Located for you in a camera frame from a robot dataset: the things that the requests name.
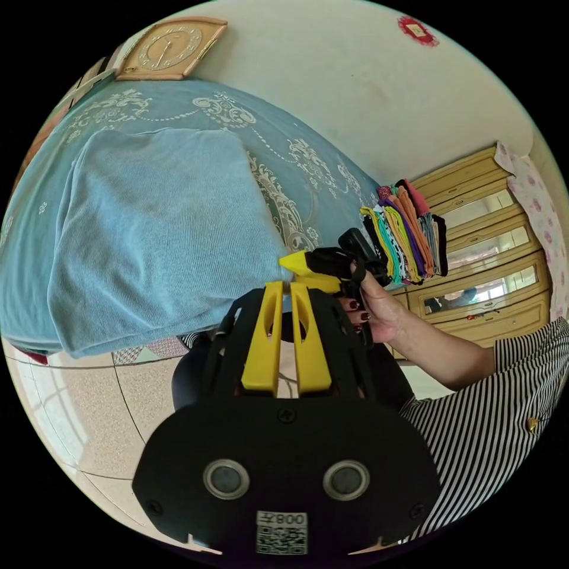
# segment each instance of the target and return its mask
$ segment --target wooden wardrobe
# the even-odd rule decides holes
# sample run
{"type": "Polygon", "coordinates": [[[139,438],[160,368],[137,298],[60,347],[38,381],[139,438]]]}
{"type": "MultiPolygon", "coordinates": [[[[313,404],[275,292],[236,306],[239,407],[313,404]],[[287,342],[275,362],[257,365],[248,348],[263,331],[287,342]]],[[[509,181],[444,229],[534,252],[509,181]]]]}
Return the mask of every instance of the wooden wardrobe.
{"type": "Polygon", "coordinates": [[[392,293],[435,327],[483,347],[545,325],[551,294],[544,252],[495,152],[493,146],[411,182],[445,219],[449,274],[392,293]],[[466,300],[462,292],[474,288],[466,300]],[[440,298],[454,303],[432,312],[432,299],[440,298]]]}

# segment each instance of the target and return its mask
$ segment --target black and white striped sleeve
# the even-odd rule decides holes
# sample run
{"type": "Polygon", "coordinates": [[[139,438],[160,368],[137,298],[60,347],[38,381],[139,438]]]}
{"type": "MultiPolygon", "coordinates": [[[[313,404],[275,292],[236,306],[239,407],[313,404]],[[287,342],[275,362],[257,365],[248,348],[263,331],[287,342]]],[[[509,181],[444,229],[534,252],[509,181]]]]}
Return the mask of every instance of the black and white striped sleeve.
{"type": "Polygon", "coordinates": [[[498,340],[496,373],[441,399],[401,411],[424,436],[442,485],[427,520],[407,540],[473,511],[514,474],[542,434],[569,369],[569,323],[498,340]]]}

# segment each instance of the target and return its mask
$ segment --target qr code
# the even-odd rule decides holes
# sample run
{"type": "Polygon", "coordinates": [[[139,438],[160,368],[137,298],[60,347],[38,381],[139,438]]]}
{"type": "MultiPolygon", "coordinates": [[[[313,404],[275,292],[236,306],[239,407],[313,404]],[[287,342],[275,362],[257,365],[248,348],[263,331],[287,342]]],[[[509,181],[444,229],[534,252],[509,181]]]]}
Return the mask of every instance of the qr code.
{"type": "Polygon", "coordinates": [[[306,528],[257,526],[257,552],[269,555],[306,555],[306,528]]]}

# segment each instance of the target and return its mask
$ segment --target floor tile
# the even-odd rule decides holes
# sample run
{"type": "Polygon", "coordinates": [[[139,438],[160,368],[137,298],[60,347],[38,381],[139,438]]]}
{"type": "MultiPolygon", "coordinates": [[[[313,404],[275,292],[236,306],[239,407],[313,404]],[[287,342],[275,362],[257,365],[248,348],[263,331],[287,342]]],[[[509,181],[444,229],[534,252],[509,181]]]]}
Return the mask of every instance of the floor tile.
{"type": "Polygon", "coordinates": [[[114,369],[30,367],[47,418],[72,457],[72,466],[131,478],[144,443],[114,369]]]}
{"type": "Polygon", "coordinates": [[[49,453],[58,463],[75,464],[75,459],[53,427],[37,390],[29,363],[8,359],[8,369],[30,423],[49,453]]]}
{"type": "Polygon", "coordinates": [[[295,346],[291,342],[280,343],[280,375],[278,397],[284,399],[298,398],[298,385],[296,383],[296,357],[295,346]]]}
{"type": "Polygon", "coordinates": [[[100,356],[82,357],[78,360],[68,356],[65,352],[59,352],[47,357],[47,363],[51,367],[113,367],[113,355],[111,353],[100,356]]]}
{"type": "Polygon", "coordinates": [[[180,358],[116,368],[120,388],[144,441],[174,412],[172,376],[180,358]]]}
{"type": "Polygon", "coordinates": [[[401,366],[417,399],[438,399],[453,393],[417,366],[401,366]]]}
{"type": "MultiPolygon", "coordinates": [[[[107,496],[96,484],[94,484],[91,477],[73,468],[69,465],[60,465],[65,474],[71,479],[71,481],[93,502],[95,506],[100,508],[105,514],[112,517],[117,522],[126,526],[127,528],[133,529],[140,533],[145,533],[145,528],[137,522],[132,516],[129,516],[123,511],[111,497],[107,496]]],[[[120,480],[124,483],[124,487],[130,485],[129,480],[120,480]]]]}
{"type": "Polygon", "coordinates": [[[136,529],[140,533],[143,533],[144,535],[147,535],[151,538],[184,549],[192,549],[194,551],[211,551],[204,547],[196,545],[191,538],[188,539],[187,544],[181,544],[161,534],[148,519],[148,516],[144,513],[144,510],[138,503],[132,491],[132,480],[104,478],[101,476],[95,476],[93,474],[85,474],[85,477],[92,484],[92,486],[96,488],[97,492],[104,496],[108,503],[114,506],[115,509],[113,511],[116,512],[116,510],[118,510],[120,512],[117,521],[124,523],[124,521],[122,521],[122,517],[126,516],[129,520],[131,520],[131,525],[129,525],[129,527],[133,527],[132,522],[134,522],[135,526],[133,529],[136,529]]]}

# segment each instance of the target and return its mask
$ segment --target wall clock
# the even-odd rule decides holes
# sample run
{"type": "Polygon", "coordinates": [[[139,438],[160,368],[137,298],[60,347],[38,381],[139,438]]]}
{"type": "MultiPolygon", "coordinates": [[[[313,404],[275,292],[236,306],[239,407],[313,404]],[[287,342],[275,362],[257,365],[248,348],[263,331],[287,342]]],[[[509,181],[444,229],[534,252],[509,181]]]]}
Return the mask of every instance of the wall clock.
{"type": "Polygon", "coordinates": [[[119,81],[184,79],[227,29],[225,20],[193,17],[154,24],[124,56],[119,81]]]}

